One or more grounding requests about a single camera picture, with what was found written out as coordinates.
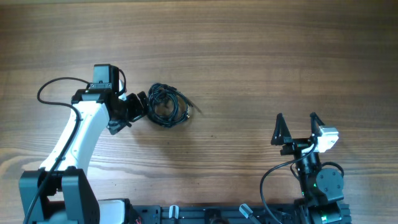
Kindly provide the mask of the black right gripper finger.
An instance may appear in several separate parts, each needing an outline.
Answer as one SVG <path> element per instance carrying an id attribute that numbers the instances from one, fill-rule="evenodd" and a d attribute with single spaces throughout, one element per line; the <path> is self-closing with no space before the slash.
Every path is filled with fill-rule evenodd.
<path id="1" fill-rule="evenodd" d="M 311 124 L 311 132 L 314 136 L 319 136 L 319 127 L 324 126 L 324 122 L 318 117 L 318 115 L 315 112 L 312 112 L 310 114 L 310 124 Z"/>
<path id="2" fill-rule="evenodd" d="M 275 146 L 292 143 L 292 137 L 282 113 L 276 117 L 275 130 L 271 138 L 271 144 Z"/>

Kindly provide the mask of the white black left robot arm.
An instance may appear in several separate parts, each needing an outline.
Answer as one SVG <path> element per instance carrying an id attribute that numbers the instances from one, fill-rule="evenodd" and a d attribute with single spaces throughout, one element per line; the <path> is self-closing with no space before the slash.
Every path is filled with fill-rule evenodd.
<path id="1" fill-rule="evenodd" d="M 67 105 L 71 114 L 58 143 L 37 170 L 22 173 L 24 223 L 140 223 L 126 198 L 97 200 L 86 173 L 104 129 L 116 134 L 145 116 L 144 92 L 126 95 L 124 72 L 94 66 L 93 81 Z"/>

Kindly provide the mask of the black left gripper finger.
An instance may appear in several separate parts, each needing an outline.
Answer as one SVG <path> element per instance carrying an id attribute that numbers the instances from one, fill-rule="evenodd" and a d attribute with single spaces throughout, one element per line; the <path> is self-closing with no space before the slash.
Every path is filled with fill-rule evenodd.
<path id="1" fill-rule="evenodd" d="M 137 94 L 137 97 L 140 99 L 141 105 L 143 109 L 148 109 L 148 97 L 144 91 L 141 91 Z"/>
<path id="2" fill-rule="evenodd" d="M 129 122 L 136 122 L 147 114 L 145 108 L 131 108 L 129 109 Z"/>

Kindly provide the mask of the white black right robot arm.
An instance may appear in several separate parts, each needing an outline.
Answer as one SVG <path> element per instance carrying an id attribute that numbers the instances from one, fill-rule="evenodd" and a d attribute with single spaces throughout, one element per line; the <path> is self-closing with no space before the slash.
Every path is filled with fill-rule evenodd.
<path id="1" fill-rule="evenodd" d="M 351 223 L 348 204 L 343 203 L 344 171 L 335 162 L 321 162 L 320 154 L 331 149 L 339 139 L 334 126 L 327 126 L 312 113 L 311 136 L 293 138 L 281 113 L 276 117 L 271 144 L 282 146 L 282 156 L 294 157 L 295 176 L 302 198 L 294 201 L 295 223 L 344 224 Z"/>

